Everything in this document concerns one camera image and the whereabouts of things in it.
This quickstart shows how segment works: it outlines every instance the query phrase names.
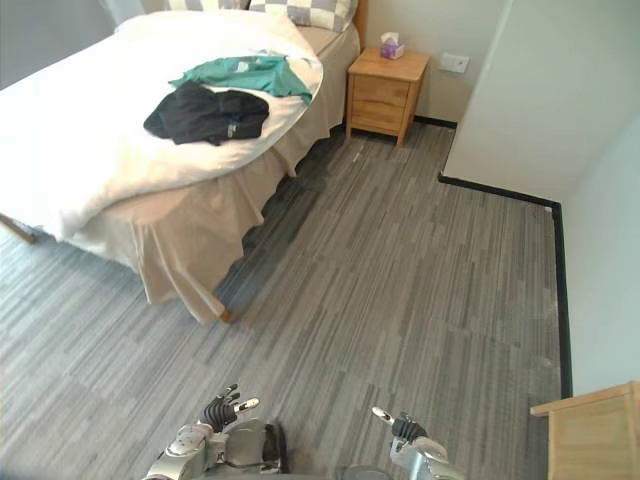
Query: white duvet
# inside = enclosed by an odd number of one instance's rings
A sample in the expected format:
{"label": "white duvet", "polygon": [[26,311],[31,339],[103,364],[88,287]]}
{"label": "white duvet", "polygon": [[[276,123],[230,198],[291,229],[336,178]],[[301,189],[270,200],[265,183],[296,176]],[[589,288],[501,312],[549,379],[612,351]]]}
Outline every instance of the white duvet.
{"label": "white duvet", "polygon": [[174,145],[142,124],[169,80],[220,57],[271,51],[315,96],[322,64],[286,17],[257,12],[159,12],[0,91],[0,213],[70,238],[98,212],[137,194],[235,170],[270,148],[306,110],[269,102],[262,136],[215,147]]}

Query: nightstand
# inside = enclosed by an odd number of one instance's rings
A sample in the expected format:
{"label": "nightstand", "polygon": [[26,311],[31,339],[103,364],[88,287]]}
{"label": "nightstand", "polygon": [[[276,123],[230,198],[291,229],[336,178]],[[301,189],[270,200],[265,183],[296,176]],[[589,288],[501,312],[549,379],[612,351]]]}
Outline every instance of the nightstand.
{"label": "nightstand", "polygon": [[413,121],[429,55],[407,52],[397,60],[380,56],[378,48],[367,48],[349,67],[347,138],[351,129],[398,137],[404,144]]}

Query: tissue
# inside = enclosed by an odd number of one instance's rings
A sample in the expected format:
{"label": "tissue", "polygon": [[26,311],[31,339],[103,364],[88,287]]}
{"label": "tissue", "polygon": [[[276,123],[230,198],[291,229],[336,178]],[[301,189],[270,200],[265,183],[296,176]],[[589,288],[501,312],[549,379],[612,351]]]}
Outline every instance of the tissue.
{"label": "tissue", "polygon": [[400,34],[398,32],[386,32],[380,37],[382,46],[380,47],[380,56],[395,60],[404,54],[404,45],[400,43]]}
{"label": "tissue", "polygon": [[384,45],[400,45],[400,34],[398,32],[383,33],[380,39]]}

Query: green shirt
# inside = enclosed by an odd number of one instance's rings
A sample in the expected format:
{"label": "green shirt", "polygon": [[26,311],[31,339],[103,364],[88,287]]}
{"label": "green shirt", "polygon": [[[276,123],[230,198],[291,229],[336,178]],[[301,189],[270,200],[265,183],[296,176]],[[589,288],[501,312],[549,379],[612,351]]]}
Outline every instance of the green shirt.
{"label": "green shirt", "polygon": [[306,105],[312,98],[309,89],[281,55],[219,58],[198,65],[169,83],[177,88],[188,80],[212,87],[262,90],[274,97],[299,95]]}

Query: white wall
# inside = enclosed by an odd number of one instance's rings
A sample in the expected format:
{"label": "white wall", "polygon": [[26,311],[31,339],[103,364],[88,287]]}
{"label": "white wall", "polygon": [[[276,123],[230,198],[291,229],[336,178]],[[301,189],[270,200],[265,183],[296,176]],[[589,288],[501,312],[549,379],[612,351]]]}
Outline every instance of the white wall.
{"label": "white wall", "polygon": [[638,0],[516,0],[444,174],[562,201],[640,107]]}
{"label": "white wall", "polygon": [[640,380],[640,114],[562,215],[574,392]]}
{"label": "white wall", "polygon": [[0,0],[0,88],[113,33],[97,0]]}
{"label": "white wall", "polygon": [[[369,0],[366,44],[378,46],[382,33],[397,31],[406,48],[432,55],[416,114],[458,122],[504,4],[505,0]],[[439,70],[442,52],[470,57],[466,73]]]}

